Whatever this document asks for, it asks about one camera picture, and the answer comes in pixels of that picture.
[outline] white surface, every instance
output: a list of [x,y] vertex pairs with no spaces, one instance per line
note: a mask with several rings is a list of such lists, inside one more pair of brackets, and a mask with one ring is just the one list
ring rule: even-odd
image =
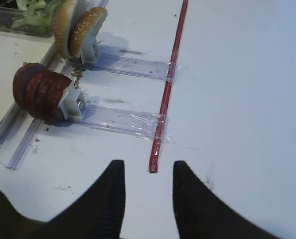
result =
[[51,42],[52,38],[23,38],[21,35],[0,33],[0,122],[14,102],[14,73],[23,62],[39,62]]

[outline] dirt stain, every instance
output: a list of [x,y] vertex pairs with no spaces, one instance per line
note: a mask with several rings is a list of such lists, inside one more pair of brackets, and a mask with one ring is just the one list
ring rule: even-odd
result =
[[33,154],[37,154],[37,153],[38,153],[38,148],[36,147],[33,149]]
[[120,49],[119,52],[121,52],[121,53],[128,53],[128,54],[134,54],[134,55],[144,55],[143,52],[129,51],[129,50],[125,50],[125,49]]
[[199,151],[200,149],[198,149],[198,148],[190,148],[190,147],[186,147],[186,148],[188,148],[188,149],[192,149],[192,150],[196,150],[196,151]]
[[125,101],[120,100],[120,99],[104,99],[104,102],[107,102],[107,103],[125,103]]

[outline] white plastic clip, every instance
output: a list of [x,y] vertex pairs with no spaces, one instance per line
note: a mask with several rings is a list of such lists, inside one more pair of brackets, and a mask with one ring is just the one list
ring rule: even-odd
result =
[[83,92],[75,88],[74,82],[64,90],[58,107],[62,110],[66,120],[83,118],[83,112],[86,109],[85,98]]
[[96,64],[98,62],[100,54],[95,36],[89,36],[86,39],[82,47],[80,56],[82,59],[82,64],[84,64],[85,62]]

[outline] white table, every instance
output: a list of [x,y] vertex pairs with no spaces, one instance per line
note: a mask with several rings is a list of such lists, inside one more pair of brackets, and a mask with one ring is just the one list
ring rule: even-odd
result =
[[[135,43],[128,47],[139,48]],[[157,60],[168,60],[168,51],[158,51]],[[154,54],[147,52],[148,58]],[[23,215],[48,221],[112,159],[123,159],[127,202],[121,237],[172,239],[178,238],[172,166],[185,160],[240,215],[277,236],[295,239],[296,1],[191,0],[179,65],[167,126],[175,143],[163,145],[158,174],[147,172],[151,142],[101,130],[51,127],[39,135],[38,153],[32,149],[19,171],[0,165],[0,190]],[[118,85],[112,74],[102,77],[120,87],[111,96],[123,97],[126,109],[144,105],[145,111],[158,111],[159,102],[136,105],[132,97],[137,95],[125,93],[128,85]],[[107,84],[97,84],[101,99],[108,94]],[[152,87],[148,80],[140,84]]]

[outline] plastic container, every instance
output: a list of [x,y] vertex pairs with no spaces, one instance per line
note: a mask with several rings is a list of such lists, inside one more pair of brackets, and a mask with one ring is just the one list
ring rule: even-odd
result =
[[51,36],[56,14],[64,2],[65,0],[51,0],[39,11],[0,7],[0,31]]

